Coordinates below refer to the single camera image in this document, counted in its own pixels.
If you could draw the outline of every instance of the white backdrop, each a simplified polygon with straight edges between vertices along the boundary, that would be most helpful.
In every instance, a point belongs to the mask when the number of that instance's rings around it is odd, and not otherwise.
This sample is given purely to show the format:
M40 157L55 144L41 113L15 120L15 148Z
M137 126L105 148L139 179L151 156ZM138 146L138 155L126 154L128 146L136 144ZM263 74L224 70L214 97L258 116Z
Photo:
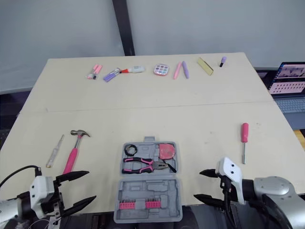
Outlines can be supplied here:
M305 61L305 0L128 0L136 55L245 52Z
M48 58L91 56L124 56L111 0L0 0L0 94L32 88Z

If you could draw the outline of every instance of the laptop screen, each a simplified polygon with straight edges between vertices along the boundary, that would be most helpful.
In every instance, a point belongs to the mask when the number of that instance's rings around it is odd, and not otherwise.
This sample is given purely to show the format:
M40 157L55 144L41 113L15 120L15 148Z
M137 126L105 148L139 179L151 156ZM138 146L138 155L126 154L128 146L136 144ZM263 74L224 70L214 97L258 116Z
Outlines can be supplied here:
M283 62L268 90L273 97L305 95L305 62Z

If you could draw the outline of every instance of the hammer head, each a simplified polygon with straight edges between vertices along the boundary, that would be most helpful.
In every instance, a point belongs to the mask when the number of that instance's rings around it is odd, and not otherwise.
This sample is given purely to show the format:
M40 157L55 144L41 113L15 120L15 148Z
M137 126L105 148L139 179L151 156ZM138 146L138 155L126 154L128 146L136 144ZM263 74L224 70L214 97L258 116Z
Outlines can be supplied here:
M77 136L80 136L80 137L83 137L84 135L87 135L87 136L90 137L90 135L86 131L83 131L83 130L71 130L70 134L77 135Z

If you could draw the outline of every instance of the wooden table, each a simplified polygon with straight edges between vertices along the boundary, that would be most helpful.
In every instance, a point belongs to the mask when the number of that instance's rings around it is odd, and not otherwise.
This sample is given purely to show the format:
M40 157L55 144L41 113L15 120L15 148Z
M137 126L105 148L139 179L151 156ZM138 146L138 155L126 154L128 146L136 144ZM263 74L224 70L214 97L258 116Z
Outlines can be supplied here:
M227 62L217 67L223 55ZM196 63L198 56L213 68L208 76ZM181 70L172 80L178 61L186 61L190 79ZM170 66L168 76L152 74L155 64ZM84 77L90 68L103 64L101 76L115 67L144 65L145 73L119 75L109 83ZM247 164L242 165L240 127L249 123ZM65 207L97 195L83 211L114 210L120 175L122 146L155 136L178 146L182 204L198 204L193 194L223 198L220 179L199 175L230 157L244 178L281 176L305 192L304 151L243 53L174 56L136 56L49 60L0 152L0 180L29 164L42 167L46 176L62 173L76 137L72 129L91 134L84 137L74 171L90 174L61 187ZM53 168L45 164L65 134ZM1 199L27 191L34 176L24 171L0 190Z

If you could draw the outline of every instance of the tool case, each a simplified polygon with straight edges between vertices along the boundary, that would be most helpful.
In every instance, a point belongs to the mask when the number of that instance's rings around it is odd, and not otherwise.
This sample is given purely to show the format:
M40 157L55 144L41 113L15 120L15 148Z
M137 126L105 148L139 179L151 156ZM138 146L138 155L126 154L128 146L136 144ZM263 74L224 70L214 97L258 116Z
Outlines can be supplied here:
M159 145L171 144L175 149L172 159L166 163L178 172L177 147L175 142L156 142L154 137L145 137L144 142L125 143L122 151L120 172L124 179L119 181L115 200L113 219L116 223L177 222L182 219L180 183L169 168L155 169L151 173L123 174L123 169L147 167L140 162L123 162L127 156L124 149L135 145L137 152L133 157L159 159Z

